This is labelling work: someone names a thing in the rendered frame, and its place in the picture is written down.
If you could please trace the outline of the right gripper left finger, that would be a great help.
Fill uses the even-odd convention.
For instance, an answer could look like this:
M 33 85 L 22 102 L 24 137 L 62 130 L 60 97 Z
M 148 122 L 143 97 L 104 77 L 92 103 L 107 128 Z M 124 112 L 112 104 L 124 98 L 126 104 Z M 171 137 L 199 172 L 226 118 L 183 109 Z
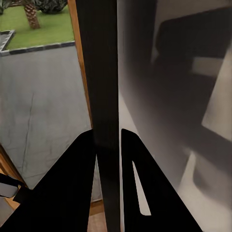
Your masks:
M 87 232 L 95 161 L 92 129 L 75 139 L 0 232 Z

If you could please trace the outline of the poster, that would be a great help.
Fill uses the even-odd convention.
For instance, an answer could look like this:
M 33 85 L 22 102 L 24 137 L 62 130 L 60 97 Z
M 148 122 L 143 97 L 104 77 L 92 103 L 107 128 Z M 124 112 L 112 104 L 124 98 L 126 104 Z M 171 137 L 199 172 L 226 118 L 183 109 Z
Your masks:
M 117 0 L 75 0 L 107 232 L 120 232 Z

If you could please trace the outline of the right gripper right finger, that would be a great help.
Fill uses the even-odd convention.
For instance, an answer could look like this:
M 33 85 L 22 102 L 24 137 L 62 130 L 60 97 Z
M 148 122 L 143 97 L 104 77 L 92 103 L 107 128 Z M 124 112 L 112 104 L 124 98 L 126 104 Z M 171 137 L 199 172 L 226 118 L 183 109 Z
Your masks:
M 140 137 L 121 130 L 125 232 L 203 232 Z M 134 161 L 151 216 L 140 213 Z

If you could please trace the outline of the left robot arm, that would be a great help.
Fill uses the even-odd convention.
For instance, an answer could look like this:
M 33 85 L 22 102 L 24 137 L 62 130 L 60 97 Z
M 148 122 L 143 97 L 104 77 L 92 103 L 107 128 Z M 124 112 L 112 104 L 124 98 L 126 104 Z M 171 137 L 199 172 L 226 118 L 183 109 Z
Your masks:
M 22 203 L 30 193 L 31 189 L 11 175 L 0 173 L 0 197 L 12 198 L 17 203 Z

